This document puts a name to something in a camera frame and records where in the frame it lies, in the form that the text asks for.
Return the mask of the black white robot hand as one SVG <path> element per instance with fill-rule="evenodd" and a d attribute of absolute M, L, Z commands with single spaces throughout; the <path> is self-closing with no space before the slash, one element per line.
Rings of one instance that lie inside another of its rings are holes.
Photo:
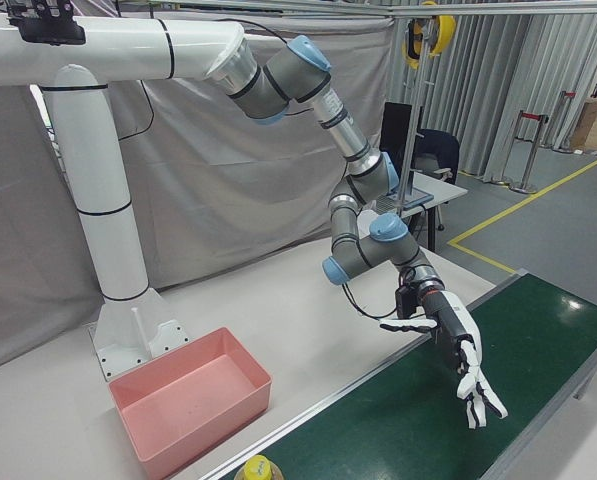
<path fill-rule="evenodd" d="M 424 316 L 416 319 L 384 319 L 387 331 L 432 332 L 451 369 L 459 376 L 456 396 L 465 403 L 468 427 L 487 425 L 486 411 L 503 419 L 508 411 L 482 368 L 482 344 L 478 325 L 460 298 L 447 290 L 431 290 L 420 305 Z"/>

